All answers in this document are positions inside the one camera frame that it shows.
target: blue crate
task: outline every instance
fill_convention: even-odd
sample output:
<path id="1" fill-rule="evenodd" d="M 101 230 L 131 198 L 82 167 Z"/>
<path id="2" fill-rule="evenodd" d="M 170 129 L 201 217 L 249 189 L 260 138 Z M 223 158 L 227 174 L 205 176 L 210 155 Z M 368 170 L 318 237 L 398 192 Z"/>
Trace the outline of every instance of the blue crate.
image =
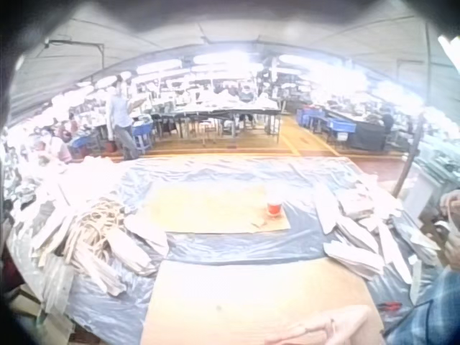
<path id="1" fill-rule="evenodd" d="M 309 117 L 324 117 L 324 111 L 322 109 L 305 109 L 303 111 L 304 114 L 308 115 Z"/>
<path id="2" fill-rule="evenodd" d="M 335 132 L 354 133 L 357 129 L 357 124 L 347 120 L 329 119 L 328 128 Z"/>

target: jeans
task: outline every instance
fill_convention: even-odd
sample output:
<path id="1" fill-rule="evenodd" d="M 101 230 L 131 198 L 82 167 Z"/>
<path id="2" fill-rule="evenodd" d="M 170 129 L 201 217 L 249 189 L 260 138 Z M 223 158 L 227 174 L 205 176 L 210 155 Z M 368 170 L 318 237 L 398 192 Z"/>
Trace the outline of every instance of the jeans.
<path id="1" fill-rule="evenodd" d="M 139 158 L 139 152 L 136 148 L 136 143 L 132 137 L 131 126 L 120 127 L 115 125 L 114 129 L 115 138 L 123 147 L 123 158 L 125 160 L 136 160 Z"/>

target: white shirt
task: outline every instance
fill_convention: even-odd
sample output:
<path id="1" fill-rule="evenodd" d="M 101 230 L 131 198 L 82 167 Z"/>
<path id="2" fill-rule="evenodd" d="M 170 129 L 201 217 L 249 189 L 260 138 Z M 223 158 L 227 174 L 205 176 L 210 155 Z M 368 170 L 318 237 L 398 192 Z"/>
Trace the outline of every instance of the white shirt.
<path id="1" fill-rule="evenodd" d="M 58 137 L 51 137 L 49 144 L 46 145 L 46 150 L 58 158 L 61 162 L 69 163 L 72 160 L 72 155 L 69 152 L 67 145 Z"/>
<path id="2" fill-rule="evenodd" d="M 128 127 L 132 119 L 128 114 L 128 101 L 123 96 L 112 95 L 108 101 L 108 115 L 113 126 Z"/>

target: blue plastic sheet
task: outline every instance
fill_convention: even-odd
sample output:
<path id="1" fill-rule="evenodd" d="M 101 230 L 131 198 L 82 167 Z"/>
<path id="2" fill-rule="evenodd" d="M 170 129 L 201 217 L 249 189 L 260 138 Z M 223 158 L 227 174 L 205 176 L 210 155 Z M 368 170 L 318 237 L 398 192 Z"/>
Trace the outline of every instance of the blue plastic sheet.
<path id="1" fill-rule="evenodd" d="M 325 257 L 323 243 L 336 237 L 334 233 L 325 236 L 321 230 L 311 198 L 312 188 L 316 183 L 327 184 L 331 190 L 352 188 L 360 174 L 346 158 L 325 157 L 174 157 L 121 165 L 125 173 L 117 192 L 128 212 L 136 211 L 149 193 L 165 183 L 218 181 L 282 186 L 290 230 L 265 234 L 168 234 L 167 259 L 205 265 L 272 265 Z M 393 234 L 403 256 L 412 255 L 413 249 L 397 233 Z M 137 241 L 154 262 L 161 260 L 142 241 Z M 116 259 L 111 265 L 121 273 L 127 292 L 114 298 L 101 292 L 89 278 L 76 275 L 66 313 L 110 344 L 138 344 L 155 277 L 139 277 Z M 437 270 L 424 265 L 423 284 L 429 284 L 436 275 Z M 403 304 L 398 312 L 381 315 L 385 327 L 395 325 L 412 308 L 410 286 L 392 265 L 386 266 L 383 276 L 376 276 L 367 286 L 375 303 Z"/>

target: plaid sleeve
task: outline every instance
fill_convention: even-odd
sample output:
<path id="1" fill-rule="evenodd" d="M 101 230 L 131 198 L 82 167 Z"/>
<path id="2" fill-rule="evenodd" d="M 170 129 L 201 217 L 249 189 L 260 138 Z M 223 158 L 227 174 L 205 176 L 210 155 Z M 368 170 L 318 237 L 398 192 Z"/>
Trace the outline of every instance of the plaid sleeve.
<path id="1" fill-rule="evenodd" d="M 460 272 L 446 268 L 386 338 L 389 345 L 450 344 L 460 327 Z"/>

